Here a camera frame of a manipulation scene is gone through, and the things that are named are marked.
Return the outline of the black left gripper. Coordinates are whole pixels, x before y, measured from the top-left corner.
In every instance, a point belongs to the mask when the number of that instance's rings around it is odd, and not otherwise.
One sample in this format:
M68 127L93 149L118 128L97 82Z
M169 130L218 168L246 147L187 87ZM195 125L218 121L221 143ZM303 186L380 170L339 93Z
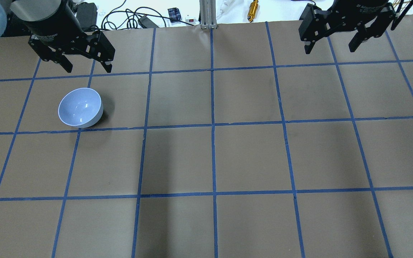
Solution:
M73 65L67 54L80 54L98 61L106 73L111 73L115 48L102 31L87 35L79 24L67 0L59 1L52 14L28 22L31 32L28 44L43 61L59 64L67 73Z

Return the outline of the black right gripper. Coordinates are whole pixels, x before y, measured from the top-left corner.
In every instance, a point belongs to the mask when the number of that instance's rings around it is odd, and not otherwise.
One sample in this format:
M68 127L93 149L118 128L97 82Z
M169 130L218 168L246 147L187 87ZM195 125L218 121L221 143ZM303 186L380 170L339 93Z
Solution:
M382 36L396 19L397 12L388 0L335 0L327 10L308 3L300 15L299 36L305 54L311 54L320 39L356 31L348 44L353 53L368 39Z

